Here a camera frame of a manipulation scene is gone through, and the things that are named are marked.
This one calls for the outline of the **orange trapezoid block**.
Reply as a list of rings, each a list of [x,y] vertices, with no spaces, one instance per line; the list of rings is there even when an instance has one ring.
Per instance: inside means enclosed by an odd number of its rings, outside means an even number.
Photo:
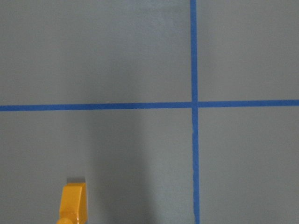
[[[86,224],[88,220],[86,183],[63,187],[57,224]]]

